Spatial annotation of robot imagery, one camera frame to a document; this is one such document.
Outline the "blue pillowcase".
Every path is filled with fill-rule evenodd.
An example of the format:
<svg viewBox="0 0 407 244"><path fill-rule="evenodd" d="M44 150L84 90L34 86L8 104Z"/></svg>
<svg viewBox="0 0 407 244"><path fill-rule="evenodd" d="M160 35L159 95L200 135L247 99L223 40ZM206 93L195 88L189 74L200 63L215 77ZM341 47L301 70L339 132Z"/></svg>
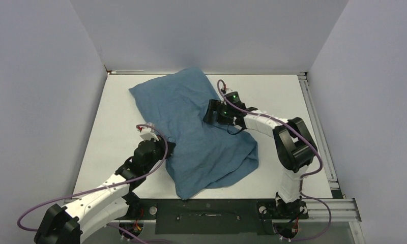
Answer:
<svg viewBox="0 0 407 244"><path fill-rule="evenodd" d="M202 70L184 69L129 91L143 119L176 144L166 170L181 199L232 186L258 168L257 142L249 133L203 121L209 100L219 97Z"/></svg>

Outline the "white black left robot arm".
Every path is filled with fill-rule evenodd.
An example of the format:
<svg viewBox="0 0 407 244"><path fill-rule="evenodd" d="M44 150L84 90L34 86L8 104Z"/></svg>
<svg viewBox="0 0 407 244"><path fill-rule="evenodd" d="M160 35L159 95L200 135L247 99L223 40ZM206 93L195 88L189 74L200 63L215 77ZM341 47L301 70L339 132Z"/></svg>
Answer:
<svg viewBox="0 0 407 244"><path fill-rule="evenodd" d="M54 204L45 213L35 243L83 243L109 222L139 213L140 199L133 192L155 164L168 159L176 144L162 138L141 141L129 157L102 185L63 206Z"/></svg>

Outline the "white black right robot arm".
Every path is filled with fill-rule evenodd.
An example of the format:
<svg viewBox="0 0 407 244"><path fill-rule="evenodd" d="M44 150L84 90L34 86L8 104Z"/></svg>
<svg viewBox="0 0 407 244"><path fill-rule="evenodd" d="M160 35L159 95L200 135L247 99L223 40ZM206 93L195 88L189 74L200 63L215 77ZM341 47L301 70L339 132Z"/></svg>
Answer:
<svg viewBox="0 0 407 244"><path fill-rule="evenodd" d="M281 184L275 196L276 213L283 218L306 213L301 177L312 163L317 149L301 118L281 119L255 107L246 107L239 94L233 91L225 94L224 101L210 99L203 121L239 126L242 131L254 130L273 138L283 166Z"/></svg>

